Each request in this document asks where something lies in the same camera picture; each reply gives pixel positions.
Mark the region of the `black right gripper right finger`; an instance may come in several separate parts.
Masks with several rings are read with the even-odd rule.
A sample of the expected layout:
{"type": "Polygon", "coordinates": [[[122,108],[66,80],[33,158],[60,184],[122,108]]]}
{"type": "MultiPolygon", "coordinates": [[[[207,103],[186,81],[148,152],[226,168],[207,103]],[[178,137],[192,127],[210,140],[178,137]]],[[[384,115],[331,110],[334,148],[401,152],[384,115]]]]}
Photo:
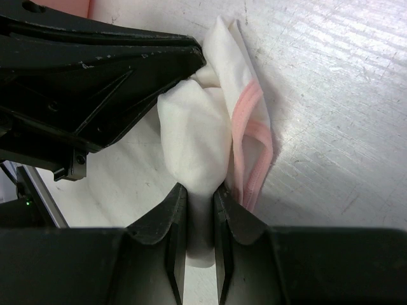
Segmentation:
{"type": "Polygon", "coordinates": [[[214,193],[220,304],[405,304],[406,232],[269,226],[214,193]]]}

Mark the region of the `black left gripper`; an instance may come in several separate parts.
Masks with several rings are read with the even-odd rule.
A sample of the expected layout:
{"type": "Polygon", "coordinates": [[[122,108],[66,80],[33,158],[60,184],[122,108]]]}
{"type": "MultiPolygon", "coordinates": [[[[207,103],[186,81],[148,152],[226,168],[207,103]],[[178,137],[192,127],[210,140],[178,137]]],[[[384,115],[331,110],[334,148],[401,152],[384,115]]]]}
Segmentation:
{"type": "Polygon", "coordinates": [[[1,157],[86,177],[86,157],[115,144],[205,64],[198,47],[1,53],[1,157]]]}

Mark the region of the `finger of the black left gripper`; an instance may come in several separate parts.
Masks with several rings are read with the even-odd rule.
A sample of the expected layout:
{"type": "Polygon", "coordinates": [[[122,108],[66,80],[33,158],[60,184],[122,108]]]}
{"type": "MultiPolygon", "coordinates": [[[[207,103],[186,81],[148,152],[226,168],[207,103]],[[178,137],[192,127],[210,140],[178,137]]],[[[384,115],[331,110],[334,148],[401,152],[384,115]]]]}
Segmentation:
{"type": "Polygon", "coordinates": [[[32,1],[1,1],[3,69],[90,69],[125,58],[175,60],[189,69],[204,64],[189,36],[111,25],[32,1]]]}

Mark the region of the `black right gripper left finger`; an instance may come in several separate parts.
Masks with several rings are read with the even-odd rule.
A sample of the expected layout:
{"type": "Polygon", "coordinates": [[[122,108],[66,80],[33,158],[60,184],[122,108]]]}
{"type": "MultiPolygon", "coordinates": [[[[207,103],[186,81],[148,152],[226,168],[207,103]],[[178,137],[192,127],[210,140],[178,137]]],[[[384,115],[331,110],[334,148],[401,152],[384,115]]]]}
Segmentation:
{"type": "Polygon", "coordinates": [[[185,188],[126,228],[33,224],[32,202],[1,205],[2,304],[181,304],[185,188]]]}

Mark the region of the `white underwear with pink trim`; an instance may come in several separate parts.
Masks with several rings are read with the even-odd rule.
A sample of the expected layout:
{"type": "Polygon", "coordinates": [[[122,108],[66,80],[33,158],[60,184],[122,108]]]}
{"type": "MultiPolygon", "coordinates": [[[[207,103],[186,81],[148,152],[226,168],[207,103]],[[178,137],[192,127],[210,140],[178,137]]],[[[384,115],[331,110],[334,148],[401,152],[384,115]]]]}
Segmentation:
{"type": "Polygon", "coordinates": [[[166,167],[188,193],[186,257],[214,264],[213,196],[225,184],[253,211],[273,158],[263,91],[234,18],[219,16],[202,45],[206,65],[158,97],[166,167]]]}

